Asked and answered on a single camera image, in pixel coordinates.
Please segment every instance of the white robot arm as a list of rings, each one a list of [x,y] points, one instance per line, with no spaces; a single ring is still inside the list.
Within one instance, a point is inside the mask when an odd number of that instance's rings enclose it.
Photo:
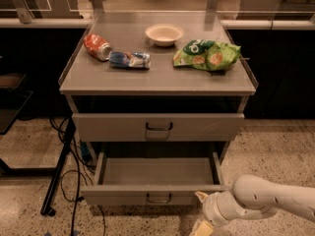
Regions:
[[[205,221],[198,221],[191,235],[208,236],[211,230],[198,234],[199,227],[222,226],[233,219],[261,219],[273,216],[279,209],[315,222],[315,189],[280,185],[253,175],[237,178],[231,189],[207,195],[196,192],[203,204]]]

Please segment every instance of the cabinet top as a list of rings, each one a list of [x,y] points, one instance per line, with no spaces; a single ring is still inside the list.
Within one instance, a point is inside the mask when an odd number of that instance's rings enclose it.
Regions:
[[[146,37],[155,24],[174,24],[184,35],[171,47],[158,47]],[[190,68],[174,68],[173,55],[194,39],[230,42],[212,12],[120,12],[100,14],[89,33],[111,43],[114,51],[148,52],[147,71],[110,67],[93,58],[82,41],[73,63],[65,69],[60,91],[72,95],[251,95],[255,88],[238,60],[224,75]]]

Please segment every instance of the table leg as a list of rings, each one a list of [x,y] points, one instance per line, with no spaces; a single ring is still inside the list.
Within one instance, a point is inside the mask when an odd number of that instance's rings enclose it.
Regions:
[[[59,160],[57,163],[57,166],[55,168],[55,172],[52,176],[52,179],[50,181],[50,185],[45,197],[45,200],[43,202],[40,214],[41,215],[49,215],[49,216],[54,216],[56,213],[56,210],[54,208],[51,207],[51,201],[54,197],[58,182],[59,182],[59,178],[60,178],[60,174],[63,168],[63,165],[65,163],[66,157],[68,152],[70,152],[70,144],[71,141],[73,140],[74,134],[76,132],[76,127],[75,124],[73,123],[73,120],[70,118],[67,128],[66,128],[66,132],[65,132],[65,136],[64,136],[64,146],[62,148],[61,154],[59,156]]]

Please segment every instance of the chip bag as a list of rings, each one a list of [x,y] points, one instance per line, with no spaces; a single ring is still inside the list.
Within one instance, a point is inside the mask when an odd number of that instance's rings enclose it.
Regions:
[[[207,39],[192,40],[173,57],[174,67],[205,71],[228,69],[240,56],[240,46]]]

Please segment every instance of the soda can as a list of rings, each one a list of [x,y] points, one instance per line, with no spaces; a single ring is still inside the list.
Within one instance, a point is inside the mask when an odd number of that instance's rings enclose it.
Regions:
[[[84,45],[90,54],[101,61],[109,59],[109,53],[112,50],[111,44],[96,34],[88,34],[84,38]]]
[[[151,57],[147,52],[110,52],[109,64],[113,67],[126,69],[148,70],[151,66]]]

